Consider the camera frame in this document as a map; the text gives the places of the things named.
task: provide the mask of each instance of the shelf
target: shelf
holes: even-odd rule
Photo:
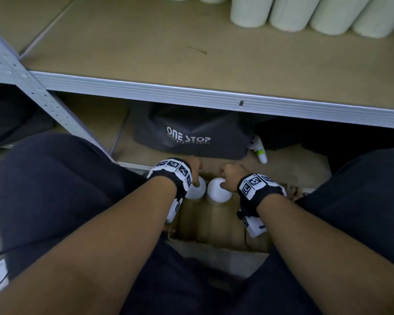
[[[0,0],[0,36],[19,53],[71,0]]]
[[[159,152],[135,142],[133,140],[133,121],[130,114],[114,149],[113,157],[116,161],[125,164],[141,165],[143,169],[151,169],[160,160],[181,156]],[[229,162],[240,163],[251,172],[265,174],[275,181],[287,183],[291,186],[306,188],[317,188],[331,176],[326,157],[306,150],[299,145],[277,151],[268,150],[267,156],[268,163],[264,165],[258,161],[256,154],[252,150],[249,150],[247,156],[240,161],[202,158],[202,170],[218,173],[219,168],[223,164]]]
[[[70,93],[58,93],[58,96],[80,121],[88,127],[105,150],[110,152],[122,127],[123,120],[127,115],[127,101],[110,97]],[[67,133],[59,124],[54,131]]]
[[[394,109],[394,33],[375,40],[310,28],[245,29],[229,21],[229,9],[229,2],[198,0],[76,0],[23,64],[98,79]]]

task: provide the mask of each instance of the hand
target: hand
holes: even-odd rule
[[[191,167],[191,176],[193,178],[192,184],[194,187],[200,187],[200,181],[198,180],[198,172],[202,168],[201,160],[198,157],[190,156],[185,158]]]
[[[225,182],[221,183],[221,188],[230,192],[236,192],[239,181],[250,172],[241,164],[226,164],[221,168],[221,174],[225,175]]]

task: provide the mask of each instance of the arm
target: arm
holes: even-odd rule
[[[225,167],[229,190],[248,172]],[[394,314],[394,265],[362,243],[279,194],[257,207],[275,246],[320,310],[333,314]]]
[[[200,161],[188,162],[198,181]],[[0,314],[118,314],[175,195],[170,179],[148,180],[18,276],[0,293]]]

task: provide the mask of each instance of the pants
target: pants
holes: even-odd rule
[[[10,279],[146,179],[81,138],[43,133],[0,164],[0,231]],[[343,166],[297,204],[394,263],[394,149]],[[320,314],[277,250],[231,296],[214,289],[163,239],[121,314]]]

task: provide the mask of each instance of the white metal shelf post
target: white metal shelf post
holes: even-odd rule
[[[9,84],[16,84],[26,95],[44,109],[61,126],[75,136],[98,146],[112,161],[110,154],[93,137],[88,128],[47,89],[19,61],[19,55],[0,36],[0,71],[7,75]]]

